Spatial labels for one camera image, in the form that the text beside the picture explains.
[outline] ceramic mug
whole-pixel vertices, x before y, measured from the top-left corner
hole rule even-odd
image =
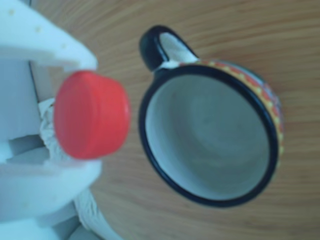
[[[171,29],[140,40],[154,73],[139,112],[144,151],[186,198],[231,207],[258,196],[283,152],[280,103],[256,74],[219,59],[200,60]]]

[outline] red cap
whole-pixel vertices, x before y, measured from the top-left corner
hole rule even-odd
[[[56,137],[76,159],[114,153],[125,142],[129,125],[128,96],[111,78],[78,71],[64,81],[55,98]]]

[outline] decorative pattern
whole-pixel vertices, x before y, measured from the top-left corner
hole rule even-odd
[[[181,66],[185,65],[202,65],[215,69],[219,69],[227,74],[232,75],[243,84],[245,84],[255,95],[261,100],[267,109],[269,115],[272,118],[272,121],[275,125],[278,144],[279,144],[279,157],[284,152],[284,121],[281,112],[281,104],[276,96],[276,94],[272,91],[270,86],[264,82],[261,78],[253,74],[252,72],[235,65],[233,63],[228,63],[225,61],[219,60],[211,60],[211,61],[202,61],[199,60],[195,63],[181,63]]]

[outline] crumpled paper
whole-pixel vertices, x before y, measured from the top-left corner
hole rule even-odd
[[[49,98],[38,104],[41,117],[40,137],[49,150],[49,161],[74,161],[63,151],[56,138],[53,123],[54,103],[55,99]],[[73,203],[84,228],[93,231],[104,240],[123,240],[105,220],[90,189],[83,190]]]

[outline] wooden table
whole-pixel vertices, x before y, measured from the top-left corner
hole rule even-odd
[[[319,0],[38,0],[37,8],[84,42],[98,57],[98,72],[128,91],[130,134],[105,158],[92,187],[125,240],[320,239]],[[195,204],[171,190],[147,161],[137,112],[152,75],[138,41],[155,24],[176,30],[202,58],[256,71],[278,93],[285,154],[276,178],[254,201],[229,209]],[[62,74],[51,73],[57,89]]]

